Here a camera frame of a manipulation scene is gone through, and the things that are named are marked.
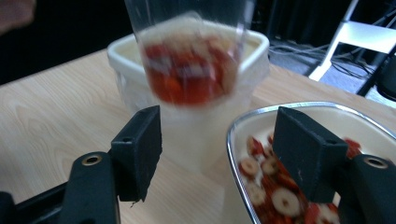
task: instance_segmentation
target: wooden table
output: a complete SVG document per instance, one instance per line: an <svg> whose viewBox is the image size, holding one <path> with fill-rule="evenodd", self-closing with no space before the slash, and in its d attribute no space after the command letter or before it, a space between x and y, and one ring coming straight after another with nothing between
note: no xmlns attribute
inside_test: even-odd
<svg viewBox="0 0 396 224"><path fill-rule="evenodd" d="M130 119L106 52L99 51L0 88L0 190L16 203L64 183L72 162L108 151ZM396 109L271 65L252 108L331 101L366 114L396 133ZM161 158L144 203L121 203L122 223L220 223L226 156L216 172L192 174Z"/></svg>

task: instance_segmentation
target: gray carpet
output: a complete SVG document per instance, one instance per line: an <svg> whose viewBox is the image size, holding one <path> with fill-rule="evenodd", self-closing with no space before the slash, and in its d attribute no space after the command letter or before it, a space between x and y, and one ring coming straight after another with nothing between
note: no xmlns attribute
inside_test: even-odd
<svg viewBox="0 0 396 224"><path fill-rule="evenodd" d="M273 40L269 56L271 63L308 77L321 62L325 50L325 47L313 49L310 46ZM375 68L366 65L365 69L356 64L347 63L344 57L335 56L332 66L320 79L320 82L356 93ZM382 97L375 87L367 93L366 99L396 108L396 103Z"/></svg>

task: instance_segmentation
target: clear plastic cup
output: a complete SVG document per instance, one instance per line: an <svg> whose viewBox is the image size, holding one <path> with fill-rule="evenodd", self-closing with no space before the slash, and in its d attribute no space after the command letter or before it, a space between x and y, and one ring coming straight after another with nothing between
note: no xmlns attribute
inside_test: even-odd
<svg viewBox="0 0 396 224"><path fill-rule="evenodd" d="M218 104L234 90L255 0L125 0L148 84L177 106Z"/></svg>

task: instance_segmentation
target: white bowl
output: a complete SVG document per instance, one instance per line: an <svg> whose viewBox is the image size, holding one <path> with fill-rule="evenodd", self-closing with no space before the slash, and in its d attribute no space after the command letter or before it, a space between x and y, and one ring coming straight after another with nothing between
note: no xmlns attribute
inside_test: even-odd
<svg viewBox="0 0 396 224"><path fill-rule="evenodd" d="M238 162L248 156L246 141L249 135L265 143L274 131L276 113L280 105L250 111L236 119L227 134L227 152L233 172L233 184L226 193L227 211L233 223L260 223L244 188L244 177L238 171ZM362 153L396 162L396 135L359 111L328 102L306 102L282 105L294 108L335 133L340 138L349 137L361 144Z"/></svg>
<svg viewBox="0 0 396 224"><path fill-rule="evenodd" d="M152 105L161 106L163 155L190 171L202 172L225 156L229 124L248 110L255 87L269 75L268 48L265 35L248 31L235 91L220 104L199 109L176 108L153 95L134 35L111 43L107 55L131 115Z"/></svg>

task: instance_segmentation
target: human hand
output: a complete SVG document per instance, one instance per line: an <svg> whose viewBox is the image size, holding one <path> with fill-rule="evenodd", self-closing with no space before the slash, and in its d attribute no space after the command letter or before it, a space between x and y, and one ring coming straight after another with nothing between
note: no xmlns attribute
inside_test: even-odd
<svg viewBox="0 0 396 224"><path fill-rule="evenodd" d="M35 0L0 0L0 35L33 21Z"/></svg>

